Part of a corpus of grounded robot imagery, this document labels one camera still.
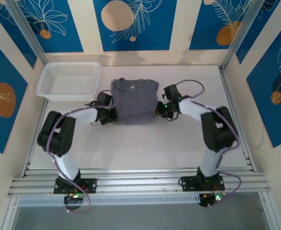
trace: mounting plate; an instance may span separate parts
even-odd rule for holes
[[[95,178],[84,178],[80,180],[79,186],[83,188],[88,194],[95,194],[97,189],[97,179]],[[62,187],[55,184],[54,186],[54,194],[69,194],[71,191],[66,191]]]
[[[218,176],[216,180],[199,184],[196,176],[183,176],[179,180],[179,184],[183,188],[183,192],[197,192],[197,191],[213,191],[214,187],[219,190],[225,190],[225,185],[222,176]]]

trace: gray floor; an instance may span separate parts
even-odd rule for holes
[[[84,214],[63,207],[20,207],[13,230],[266,230],[256,193],[237,193],[211,209],[198,204],[92,206]]]

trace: white arm segment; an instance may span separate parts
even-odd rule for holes
[[[192,118],[201,122],[201,115],[205,113],[210,113],[211,111],[199,106],[191,101],[191,98],[183,99],[179,102],[180,112],[182,114],[191,116]],[[218,173],[216,170],[216,165],[220,158],[221,152],[213,152],[207,150],[205,153],[204,159],[200,165],[200,170],[205,177],[210,177]]]
[[[98,115],[98,110],[92,108],[92,109],[79,111],[75,114],[71,114],[70,116],[76,119],[75,127],[79,127],[84,124],[96,121],[97,115]]]
[[[73,181],[77,176],[79,169],[74,164],[71,153],[67,152],[62,157],[58,157],[55,155],[55,158],[60,170],[65,174],[66,177]],[[66,180],[66,178],[61,173],[59,173],[58,175]]]
[[[191,98],[183,99],[179,102],[180,112],[182,114],[191,116],[192,118],[201,122],[201,115],[205,113],[210,113],[211,111],[199,106],[191,101]]]
[[[72,114],[71,117],[76,118],[75,127],[78,127],[96,121],[97,115],[98,115],[98,110],[92,108]],[[79,169],[74,164],[70,151],[68,151],[62,157],[58,157],[55,155],[55,158],[60,170],[65,174],[65,176],[67,176],[70,180],[73,181],[77,176]],[[66,179],[61,173],[59,173],[58,175],[63,179]]]

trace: black bracket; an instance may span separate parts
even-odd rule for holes
[[[46,151],[46,144],[51,130],[60,117],[61,114],[56,111],[51,111],[46,117],[44,125],[37,138],[38,145],[41,146],[44,151]],[[61,157],[69,151],[72,145],[75,121],[75,118],[66,116],[59,122],[56,128],[60,128],[60,131],[54,132],[52,136],[49,146],[50,152]]]
[[[89,104],[86,104],[88,106],[109,106],[109,104],[113,101],[112,96],[106,94],[106,93],[99,93],[97,96],[97,100],[93,101]],[[100,121],[101,125],[106,125],[110,122],[116,121],[118,119],[118,114],[116,108],[111,109],[105,109],[105,108],[97,108],[98,114],[97,114],[97,120]]]
[[[217,108],[217,111],[229,122],[236,132],[234,122],[226,107]],[[227,124],[214,112],[201,115],[204,142],[210,150],[219,152],[225,147],[230,147],[235,141],[235,136]]]
[[[82,197],[73,197],[70,195],[67,195],[64,197],[64,205],[67,204],[67,206],[69,207],[69,210],[76,210],[78,209],[80,206],[70,206],[73,204],[83,204],[84,198]]]
[[[183,192],[225,190],[223,178],[219,173],[211,177],[205,177],[200,168],[198,168],[196,176],[181,177],[179,185],[182,186]]]
[[[97,189],[97,179],[95,178],[84,178],[80,177],[80,173],[73,180],[78,186],[85,190],[88,194],[95,194]],[[54,185],[54,194],[69,194],[71,196],[75,196],[77,194],[81,194],[74,185],[72,185],[69,181],[61,178],[60,176],[55,180]]]
[[[182,96],[176,85],[170,85],[164,88],[164,92],[163,98],[166,96],[169,102],[167,104],[158,102],[154,115],[166,119],[173,119],[175,113],[180,113],[179,102],[190,96]]]

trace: white plastic basket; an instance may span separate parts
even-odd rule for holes
[[[93,101],[100,70],[98,62],[50,62],[40,75],[36,94],[51,101]]]

